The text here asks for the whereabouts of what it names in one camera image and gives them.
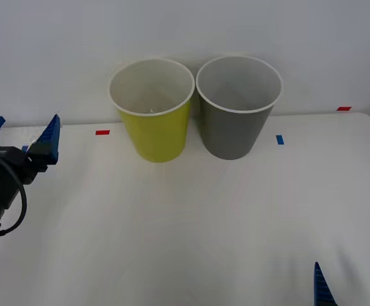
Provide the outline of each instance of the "red tape marker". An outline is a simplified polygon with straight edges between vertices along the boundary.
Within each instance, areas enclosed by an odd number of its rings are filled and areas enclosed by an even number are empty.
[[[340,106],[339,108],[337,108],[338,111],[348,111],[352,108],[352,106]]]
[[[108,135],[108,134],[110,134],[110,130],[109,129],[104,129],[104,130],[96,131],[96,135]]]

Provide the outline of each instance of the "white table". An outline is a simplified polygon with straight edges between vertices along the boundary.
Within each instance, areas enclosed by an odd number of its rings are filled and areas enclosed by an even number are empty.
[[[40,131],[3,129],[0,145]],[[0,306],[313,305],[315,261],[340,306],[370,306],[367,115],[270,117],[236,161],[192,122],[164,164],[122,124],[63,126],[59,157],[0,238]],[[4,224],[19,211],[17,198]]]

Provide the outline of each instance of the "cup rim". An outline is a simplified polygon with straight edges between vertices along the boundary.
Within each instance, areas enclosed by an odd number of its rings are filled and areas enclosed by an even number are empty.
[[[275,74],[277,75],[277,77],[280,80],[280,93],[277,96],[277,98],[274,99],[274,101],[272,103],[270,103],[269,105],[266,105],[265,107],[257,108],[255,110],[232,110],[230,108],[226,108],[226,107],[220,106],[220,105],[212,102],[210,99],[208,99],[202,93],[202,91],[199,88],[199,76],[201,74],[201,71],[204,70],[206,68],[206,66],[210,65],[212,62],[218,61],[220,59],[226,59],[226,58],[253,59],[255,61],[261,62],[262,64],[264,64],[268,68],[270,68],[273,72],[275,72]],[[269,63],[267,63],[267,62],[265,62],[265,61],[263,61],[261,59],[258,59],[257,57],[248,56],[248,55],[224,55],[224,56],[219,56],[219,57],[215,57],[214,59],[211,59],[210,61],[208,61],[205,64],[203,64],[203,66],[198,70],[198,73],[196,74],[196,89],[197,89],[198,93],[201,95],[201,97],[203,97],[203,99],[206,102],[208,102],[213,107],[219,108],[220,110],[224,110],[225,112],[230,112],[230,113],[258,113],[258,112],[262,112],[262,111],[264,111],[264,110],[266,110],[266,109],[268,109],[270,107],[273,107],[279,100],[281,100],[281,97],[283,96],[283,93],[284,93],[284,83],[283,83],[283,79],[281,78],[280,73],[275,69],[275,67],[271,66]]]
[[[113,97],[111,96],[111,85],[112,85],[112,82],[114,81],[114,78],[121,72],[123,71],[124,69],[127,69],[129,68],[130,66],[134,65],[134,64],[138,64],[140,62],[149,62],[149,61],[163,61],[163,62],[171,62],[172,64],[176,64],[178,65],[179,67],[185,69],[185,71],[188,72],[189,76],[191,77],[191,81],[192,81],[192,85],[191,85],[191,90],[190,90],[190,93],[188,94],[188,96],[185,98],[185,100],[181,103],[179,103],[177,106],[173,107],[173,108],[170,108],[169,110],[165,110],[163,112],[159,112],[159,113],[136,113],[136,112],[132,112],[130,110],[126,110],[125,108],[121,107],[120,105],[118,105],[114,100],[113,100]],[[173,61],[171,59],[164,59],[164,58],[158,58],[158,57],[151,57],[151,58],[148,58],[148,59],[142,59],[142,60],[139,60],[139,61],[133,61],[133,62],[129,62],[128,64],[125,64],[123,67],[120,67],[111,77],[110,81],[108,82],[108,95],[110,96],[114,106],[124,112],[124,113],[128,113],[130,115],[133,115],[133,116],[137,116],[137,117],[156,117],[156,116],[161,116],[161,115],[165,115],[167,113],[171,113],[177,109],[179,109],[180,107],[184,106],[192,97],[193,93],[195,91],[195,78],[192,74],[192,72],[183,64],[177,62],[177,61]]]

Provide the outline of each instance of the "blue tape marker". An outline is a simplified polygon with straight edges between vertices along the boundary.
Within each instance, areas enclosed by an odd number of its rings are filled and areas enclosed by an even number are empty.
[[[283,140],[282,135],[276,135],[276,138],[277,138],[277,144],[279,144],[279,145],[284,145],[285,144],[285,141]]]

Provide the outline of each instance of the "paper cup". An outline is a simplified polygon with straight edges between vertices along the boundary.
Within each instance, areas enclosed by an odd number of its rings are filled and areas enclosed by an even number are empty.
[[[204,64],[196,76],[203,144],[221,159],[251,150],[272,107],[283,97],[280,74],[248,56],[224,56]]]
[[[134,62],[113,77],[111,98],[144,159],[163,163],[181,154],[194,90],[189,69],[168,59]]]

